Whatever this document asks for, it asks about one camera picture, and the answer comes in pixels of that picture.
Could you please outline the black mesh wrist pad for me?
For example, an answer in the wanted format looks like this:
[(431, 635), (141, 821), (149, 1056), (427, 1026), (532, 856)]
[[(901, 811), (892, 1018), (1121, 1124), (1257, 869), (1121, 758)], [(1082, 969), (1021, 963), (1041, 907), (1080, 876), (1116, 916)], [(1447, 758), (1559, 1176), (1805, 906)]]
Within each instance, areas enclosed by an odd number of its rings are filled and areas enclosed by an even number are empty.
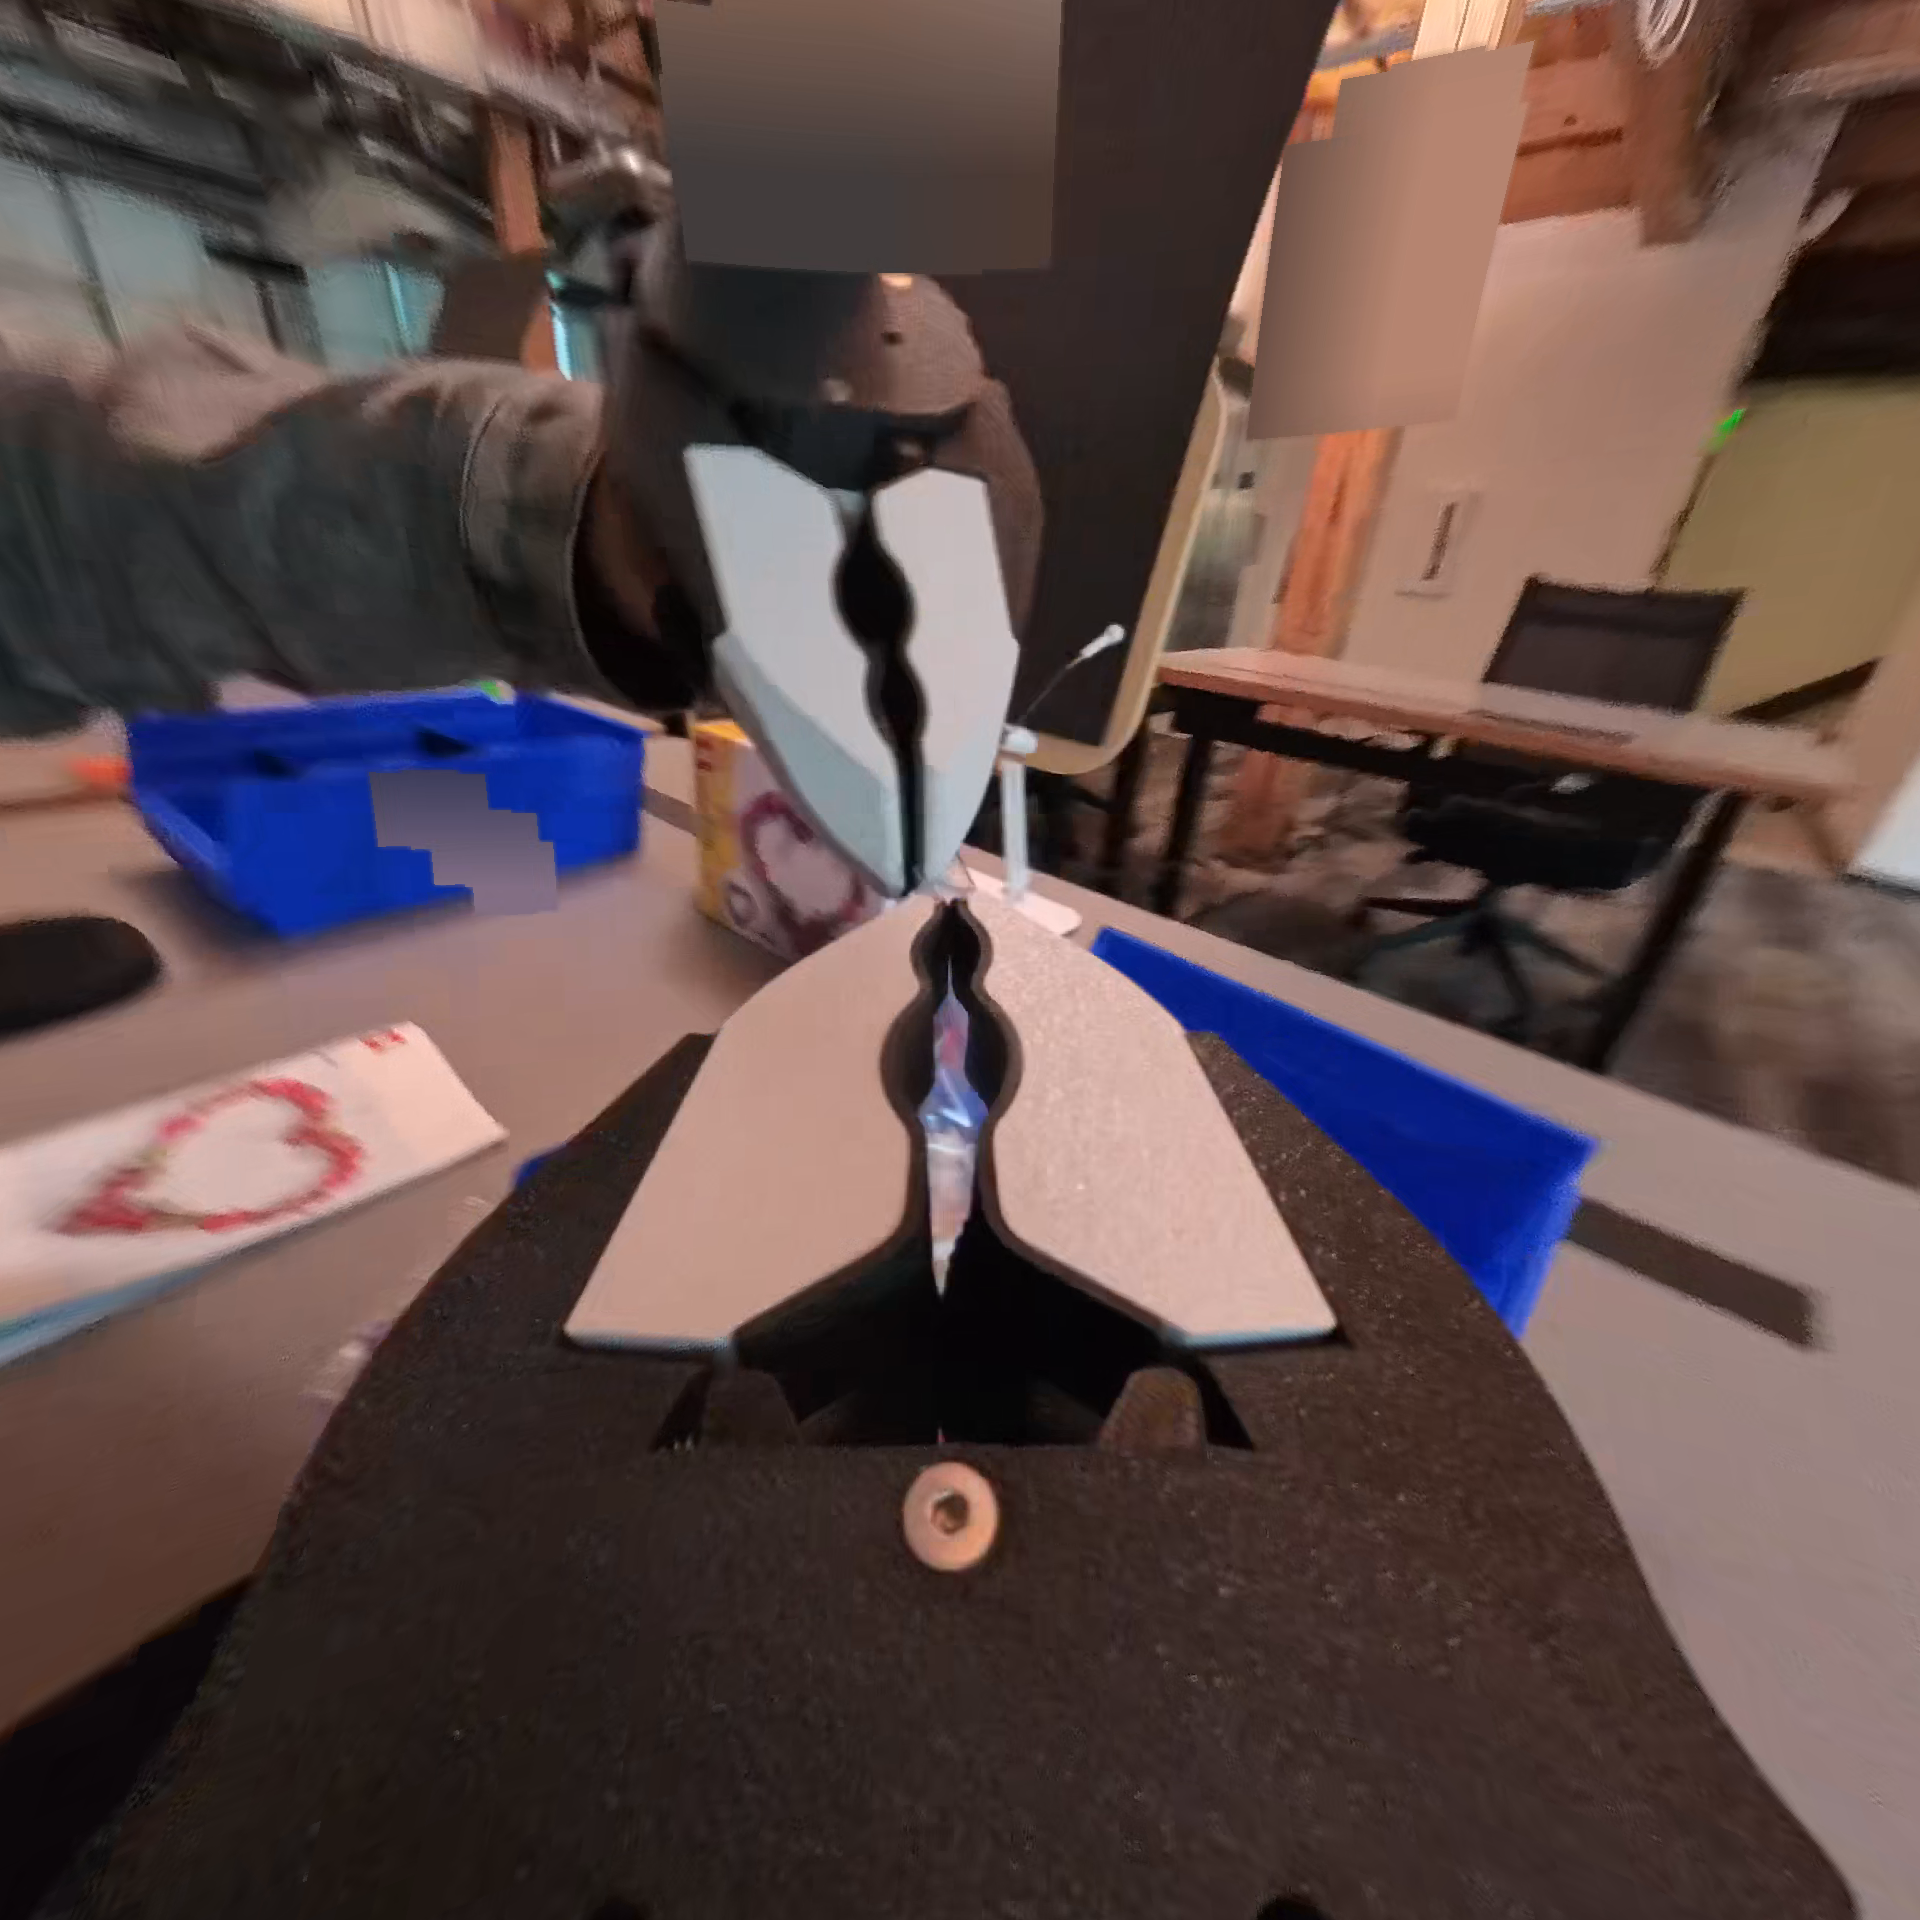
[(26, 1037), (141, 995), (162, 979), (153, 941), (95, 914), (2, 923), (2, 1041)]

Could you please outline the brown top office desk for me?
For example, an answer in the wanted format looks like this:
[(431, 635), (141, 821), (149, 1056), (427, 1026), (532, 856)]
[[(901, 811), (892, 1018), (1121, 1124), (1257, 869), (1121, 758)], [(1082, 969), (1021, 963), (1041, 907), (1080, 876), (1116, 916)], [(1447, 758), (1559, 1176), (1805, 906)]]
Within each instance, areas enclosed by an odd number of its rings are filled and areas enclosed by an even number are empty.
[(1186, 753), (1160, 852), (1153, 910), (1175, 920), (1194, 856), (1209, 768), (1219, 746), (1285, 761), (1429, 785), (1451, 795), (1500, 787), (1500, 771), (1393, 753), (1338, 736), (1331, 723), (1364, 724), (1372, 736), (1450, 739), (1551, 773), (1589, 771), (1639, 777), (1701, 797), (1698, 822), (1659, 894), (1625, 972), (1597, 1001), (1576, 1062), (1610, 1072), (1641, 1005), (1663, 984), (1691, 929), (1744, 813), (1763, 802), (1815, 809), (1857, 795), (1844, 747), (1796, 728), (1763, 728), (1698, 712), (1657, 712), (1577, 700), (1537, 688), (1425, 680), (1402, 670), (1261, 648), (1180, 651), (1160, 660), (1147, 709), (1165, 713)]

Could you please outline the white wall plate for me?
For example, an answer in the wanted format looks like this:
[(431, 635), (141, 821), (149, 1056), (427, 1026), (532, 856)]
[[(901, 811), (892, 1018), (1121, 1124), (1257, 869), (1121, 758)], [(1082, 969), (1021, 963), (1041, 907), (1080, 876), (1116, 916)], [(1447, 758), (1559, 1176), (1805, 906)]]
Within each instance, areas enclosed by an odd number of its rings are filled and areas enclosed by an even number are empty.
[(1397, 597), (1441, 600), (1451, 595), (1479, 506), (1479, 488), (1447, 485), (1419, 493), (1419, 512), (1410, 523), (1412, 536)]

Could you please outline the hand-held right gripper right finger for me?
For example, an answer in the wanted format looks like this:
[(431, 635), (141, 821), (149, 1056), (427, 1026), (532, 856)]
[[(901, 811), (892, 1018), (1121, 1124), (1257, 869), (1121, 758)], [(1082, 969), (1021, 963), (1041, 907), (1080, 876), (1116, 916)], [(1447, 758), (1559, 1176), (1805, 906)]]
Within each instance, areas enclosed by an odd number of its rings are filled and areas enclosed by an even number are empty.
[(953, 1248), (953, 1438), (1248, 1449), (1220, 1361), (1328, 1341), (1316, 1285), (1189, 1034), (1011, 906), (953, 907), (988, 1104)]

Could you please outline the white instruction booklet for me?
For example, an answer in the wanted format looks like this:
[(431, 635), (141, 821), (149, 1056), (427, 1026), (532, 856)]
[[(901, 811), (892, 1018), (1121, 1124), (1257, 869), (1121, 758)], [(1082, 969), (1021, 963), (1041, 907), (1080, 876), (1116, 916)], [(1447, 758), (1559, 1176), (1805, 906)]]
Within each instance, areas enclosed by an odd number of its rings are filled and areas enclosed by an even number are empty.
[(26, 1137), (2, 1149), (2, 1362), (504, 1145), (416, 1024)]

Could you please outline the black office chair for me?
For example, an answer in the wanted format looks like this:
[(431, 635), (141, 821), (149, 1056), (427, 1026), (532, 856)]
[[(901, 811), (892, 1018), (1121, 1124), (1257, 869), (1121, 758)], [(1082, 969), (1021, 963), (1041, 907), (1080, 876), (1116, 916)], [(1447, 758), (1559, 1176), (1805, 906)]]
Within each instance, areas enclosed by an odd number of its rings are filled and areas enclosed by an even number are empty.
[[(1741, 606), (1741, 593), (1603, 590), (1529, 578), (1513, 606), (1487, 682), (1496, 688), (1552, 693), (1583, 702), (1689, 713)], [(1584, 954), (1562, 946), (1515, 920), (1515, 891), (1551, 897), (1618, 897), (1652, 876), (1689, 825), (1701, 793), (1643, 777), (1576, 768), (1554, 773), (1515, 753), (1482, 747), (1431, 750), (1503, 773), (1482, 795), (1450, 787), (1408, 787), (1400, 836), (1408, 865), (1443, 865), (1476, 876), (1473, 897), (1434, 900), (1370, 897), (1355, 922), (1373, 914), (1416, 926), (1372, 940), (1355, 957), (1364, 980), (1387, 956), (1451, 941), (1466, 957), (1498, 972), (1506, 1016), (1496, 1026), (1528, 1041), (1539, 1001), (1523, 972), (1523, 954), (1601, 979)]]

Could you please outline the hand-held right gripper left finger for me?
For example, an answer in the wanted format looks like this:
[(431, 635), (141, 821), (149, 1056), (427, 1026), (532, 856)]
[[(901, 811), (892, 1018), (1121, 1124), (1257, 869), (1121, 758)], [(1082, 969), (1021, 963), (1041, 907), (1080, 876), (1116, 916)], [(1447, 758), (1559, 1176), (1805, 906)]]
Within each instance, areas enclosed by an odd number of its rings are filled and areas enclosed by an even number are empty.
[(945, 902), (898, 902), (735, 1010), (567, 1315), (575, 1347), (754, 1369), (800, 1417), (931, 1392), (941, 937)]

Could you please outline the black wood-framed board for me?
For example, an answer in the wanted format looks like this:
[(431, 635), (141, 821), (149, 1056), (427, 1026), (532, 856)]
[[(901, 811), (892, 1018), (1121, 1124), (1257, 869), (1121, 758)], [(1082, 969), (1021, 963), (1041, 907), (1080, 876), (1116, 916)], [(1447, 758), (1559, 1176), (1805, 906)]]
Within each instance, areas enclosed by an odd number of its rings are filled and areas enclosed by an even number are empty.
[(1100, 740), (1332, 2), (1065, 2), (1052, 258), (948, 280), (1041, 474), (1015, 721)]

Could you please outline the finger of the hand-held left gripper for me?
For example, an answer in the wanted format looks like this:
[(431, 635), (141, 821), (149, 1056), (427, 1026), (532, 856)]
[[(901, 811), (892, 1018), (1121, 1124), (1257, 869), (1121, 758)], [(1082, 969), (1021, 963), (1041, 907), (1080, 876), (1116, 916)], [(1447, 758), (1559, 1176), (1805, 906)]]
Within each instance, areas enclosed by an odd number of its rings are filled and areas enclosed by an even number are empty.
[(727, 709), (836, 852), (880, 894), (907, 894), (897, 753), (834, 600), (841, 496), (756, 448), (688, 445), (684, 466), (723, 614), (712, 658)]
[(905, 600), (879, 696), (897, 765), (884, 885), (924, 885), (947, 876), (994, 781), (1019, 644), (983, 480), (915, 472), (874, 496), (871, 529)]

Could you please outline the clear bag of red pieces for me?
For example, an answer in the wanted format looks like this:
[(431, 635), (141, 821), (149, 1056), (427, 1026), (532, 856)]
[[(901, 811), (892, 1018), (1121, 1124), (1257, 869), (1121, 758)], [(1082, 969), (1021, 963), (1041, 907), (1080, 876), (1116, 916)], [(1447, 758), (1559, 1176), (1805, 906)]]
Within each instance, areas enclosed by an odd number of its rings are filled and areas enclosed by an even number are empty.
[(919, 1104), (929, 1157), (931, 1275), (947, 1297), (953, 1258), (969, 1234), (979, 1201), (981, 1145), (991, 1099), (977, 1084), (977, 990), (953, 957), (933, 1018), (933, 1080)]

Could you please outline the blue plastic bin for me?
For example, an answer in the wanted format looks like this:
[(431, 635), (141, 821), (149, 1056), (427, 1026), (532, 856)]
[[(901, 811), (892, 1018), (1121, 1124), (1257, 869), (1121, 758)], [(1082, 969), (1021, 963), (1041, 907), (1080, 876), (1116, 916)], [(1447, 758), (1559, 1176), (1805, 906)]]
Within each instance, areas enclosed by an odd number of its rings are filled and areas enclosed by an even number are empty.
[(281, 940), (467, 902), (554, 910), (641, 842), (647, 734), (532, 693), (128, 723), (128, 795), (201, 891)]
[(1513, 1337), (1573, 1226), (1594, 1138), (1105, 929), (1091, 950), (1189, 1034), (1226, 1041), (1463, 1266)]

